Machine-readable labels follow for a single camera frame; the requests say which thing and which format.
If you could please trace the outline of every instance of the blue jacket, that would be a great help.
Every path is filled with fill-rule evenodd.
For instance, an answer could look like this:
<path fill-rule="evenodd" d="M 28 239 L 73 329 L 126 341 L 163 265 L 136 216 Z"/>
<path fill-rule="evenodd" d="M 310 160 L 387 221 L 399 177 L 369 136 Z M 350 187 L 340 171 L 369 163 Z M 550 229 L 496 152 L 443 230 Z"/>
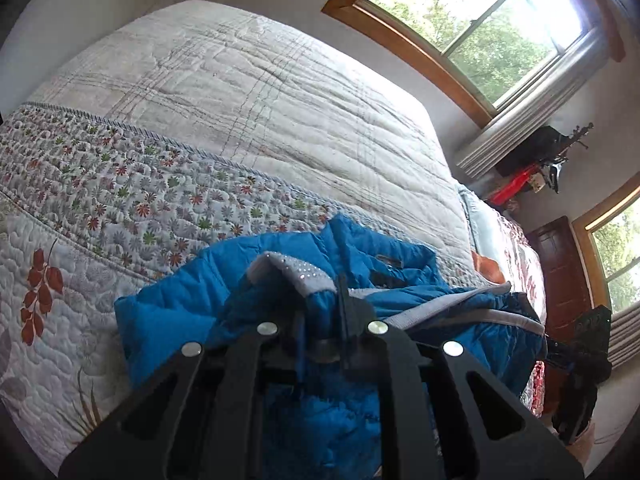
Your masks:
<path fill-rule="evenodd" d="M 259 258 L 263 253 L 269 253 L 272 261 L 282 256 L 286 262 L 277 261 L 280 268 L 258 265 L 257 260 L 267 261 Z M 385 259 L 400 262 L 401 268 L 387 265 Z M 317 272 L 296 277 L 296 265 Z M 430 248 L 378 234 L 343 215 L 335 216 L 319 234 L 269 233 L 226 240 L 203 250 L 175 274 L 116 301 L 131 382 L 140 384 L 184 342 L 222 346 L 270 320 L 282 308 L 284 284 L 291 282 L 306 308 L 308 337 L 336 337 L 332 282 L 345 274 L 350 288 L 373 288 L 373 270 L 406 284 L 366 297 L 380 319 L 468 290 L 444 282 Z M 315 275 L 328 280 L 309 288 Z M 503 310 L 536 320 L 517 294 L 488 292 L 435 319 L 475 309 Z M 516 395 L 524 389 L 543 345 L 541 335 L 487 322 L 437 330 L 418 324 L 412 336 L 430 344 L 458 340 Z M 336 365 L 310 364 L 302 399 L 293 400 L 287 388 L 272 388 L 266 401 L 266 478 L 372 478 L 380 465 L 379 407 L 373 388 L 345 382 Z"/>

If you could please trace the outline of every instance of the metal bolt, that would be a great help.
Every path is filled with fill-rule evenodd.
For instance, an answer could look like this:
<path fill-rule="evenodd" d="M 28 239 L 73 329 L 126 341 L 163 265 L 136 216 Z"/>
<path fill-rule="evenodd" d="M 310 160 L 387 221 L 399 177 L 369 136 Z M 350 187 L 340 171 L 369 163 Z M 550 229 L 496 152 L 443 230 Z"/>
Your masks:
<path fill-rule="evenodd" d="M 375 335 L 383 335 L 389 330 L 389 325 L 384 321 L 372 321 L 367 325 L 367 330 Z"/>
<path fill-rule="evenodd" d="M 273 335 L 278 331 L 278 326 L 275 323 L 267 321 L 258 325 L 258 334 L 260 335 Z"/>
<path fill-rule="evenodd" d="M 462 345 L 457 341 L 447 341 L 446 343 L 444 343 L 444 345 L 442 345 L 442 349 L 444 350 L 445 354 L 452 357 L 458 357 L 459 355 L 462 355 L 462 352 L 465 351 L 465 349 L 462 348 Z"/>
<path fill-rule="evenodd" d="M 196 343 L 195 341 L 191 341 L 182 345 L 182 355 L 184 355 L 185 357 L 196 357 L 196 355 L 200 355 L 201 352 L 202 345 L 200 343 Z"/>

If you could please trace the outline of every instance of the striped curtain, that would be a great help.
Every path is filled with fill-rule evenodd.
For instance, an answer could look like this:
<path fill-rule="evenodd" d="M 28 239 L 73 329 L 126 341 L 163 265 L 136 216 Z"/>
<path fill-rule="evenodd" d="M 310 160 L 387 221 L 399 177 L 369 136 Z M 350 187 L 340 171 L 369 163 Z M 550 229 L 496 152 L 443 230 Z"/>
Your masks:
<path fill-rule="evenodd" d="M 616 368 L 640 353 L 640 301 L 611 317 L 609 361 Z"/>

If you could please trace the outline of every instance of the curtain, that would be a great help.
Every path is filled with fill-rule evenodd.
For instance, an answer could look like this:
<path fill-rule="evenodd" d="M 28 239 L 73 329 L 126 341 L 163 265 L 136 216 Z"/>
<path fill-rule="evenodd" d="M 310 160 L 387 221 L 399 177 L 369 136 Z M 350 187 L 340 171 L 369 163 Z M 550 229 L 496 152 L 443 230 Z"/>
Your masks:
<path fill-rule="evenodd" d="M 456 153 L 456 165 L 477 178 L 542 126 L 609 57 L 606 35 L 592 28 L 542 77 L 502 111 L 469 145 Z"/>
<path fill-rule="evenodd" d="M 609 361 L 616 368 L 640 353 L 640 301 L 611 318 Z"/>

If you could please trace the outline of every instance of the white quilt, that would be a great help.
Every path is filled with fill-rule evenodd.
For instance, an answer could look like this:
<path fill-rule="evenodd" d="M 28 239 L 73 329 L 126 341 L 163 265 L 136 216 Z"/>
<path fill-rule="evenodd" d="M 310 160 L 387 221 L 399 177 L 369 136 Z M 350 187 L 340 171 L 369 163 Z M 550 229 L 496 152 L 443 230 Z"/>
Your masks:
<path fill-rule="evenodd" d="M 113 301 L 217 239 L 343 211 L 485 283 L 422 105 L 292 28 L 185 2 L 31 99 L 0 128 L 0 399 L 54 472 L 128 392 Z"/>

